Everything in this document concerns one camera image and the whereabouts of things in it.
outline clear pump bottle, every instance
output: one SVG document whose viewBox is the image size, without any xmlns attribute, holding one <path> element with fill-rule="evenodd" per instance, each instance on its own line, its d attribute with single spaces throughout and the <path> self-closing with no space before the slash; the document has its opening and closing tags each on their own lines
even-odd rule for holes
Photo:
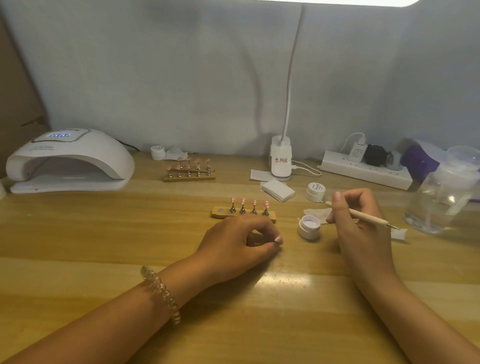
<svg viewBox="0 0 480 364">
<path fill-rule="evenodd" d="M 430 173 L 404 212 L 404 220 L 427 234 L 445 230 L 472 198 L 472 188 L 480 180 L 480 151 L 454 146 L 447 160 Z"/>
</svg>

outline desk lamp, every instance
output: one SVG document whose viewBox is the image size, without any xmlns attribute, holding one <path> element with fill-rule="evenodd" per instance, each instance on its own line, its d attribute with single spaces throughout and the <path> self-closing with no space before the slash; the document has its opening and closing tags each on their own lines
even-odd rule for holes
<svg viewBox="0 0 480 364">
<path fill-rule="evenodd" d="M 280 181 L 288 181 L 292 174 L 292 169 L 305 169 L 299 166 L 292 166 L 292 147 L 290 144 L 290 138 L 287 137 L 288 118 L 290 116 L 290 99 L 291 99 L 291 78 L 292 78 L 292 64 L 295 56 L 295 49 L 297 48 L 297 41 L 301 25 L 303 23 L 303 16 L 305 13 L 305 3 L 314 4 L 337 4 L 337 5 L 360 5 L 360 6 L 385 6 L 385 7 L 406 7 L 416 3 L 419 0 L 257 0 L 257 1 L 283 1 L 283 2 L 299 2 L 300 16 L 297 25 L 297 32 L 295 34 L 295 40 L 293 42 L 292 53 L 290 56 L 290 65 L 288 66 L 287 77 L 287 109 L 285 111 L 285 123 L 283 125 L 282 135 L 275 135 L 272 138 L 272 144 L 270 146 L 270 159 L 269 166 L 272 174 Z M 309 167 L 311 170 L 308 172 L 320 176 L 321 173 L 318 170 Z"/>
</svg>

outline white power strip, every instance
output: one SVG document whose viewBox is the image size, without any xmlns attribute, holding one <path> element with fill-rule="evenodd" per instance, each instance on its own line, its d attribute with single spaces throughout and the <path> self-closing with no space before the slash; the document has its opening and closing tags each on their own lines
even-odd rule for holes
<svg viewBox="0 0 480 364">
<path fill-rule="evenodd" d="M 407 169 L 389 170 L 387 167 L 374 167 L 365 163 L 350 162 L 347 154 L 326 151 L 321 170 L 341 174 L 359 180 L 383 184 L 384 186 L 408 190 L 412 177 Z"/>
</svg>

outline brown cardboard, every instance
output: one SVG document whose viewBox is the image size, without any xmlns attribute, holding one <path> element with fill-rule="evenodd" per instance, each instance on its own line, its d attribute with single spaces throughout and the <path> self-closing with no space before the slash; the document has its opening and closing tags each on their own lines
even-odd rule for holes
<svg viewBox="0 0 480 364">
<path fill-rule="evenodd" d="M 48 130 L 40 97 L 0 16 L 0 178 L 19 147 Z"/>
</svg>

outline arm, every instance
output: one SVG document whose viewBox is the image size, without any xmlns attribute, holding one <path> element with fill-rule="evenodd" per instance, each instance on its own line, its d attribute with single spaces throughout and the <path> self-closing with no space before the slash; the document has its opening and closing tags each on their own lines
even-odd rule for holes
<svg viewBox="0 0 480 364">
<path fill-rule="evenodd" d="M 392 259 L 390 229 L 355 224 L 348 208 L 383 218 L 368 189 L 336 192 L 333 212 L 342 255 L 358 288 L 413 364 L 480 363 L 480 350 L 422 303 L 401 282 Z"/>
<path fill-rule="evenodd" d="M 271 243 L 255 246 L 252 230 Z M 183 306 L 207 287 L 234 278 L 273 257 L 282 238 L 266 217 L 228 218 L 209 229 L 198 251 L 158 275 Z M 26 348 L 4 364 L 119 364 L 170 319 L 144 283 Z"/>
</svg>

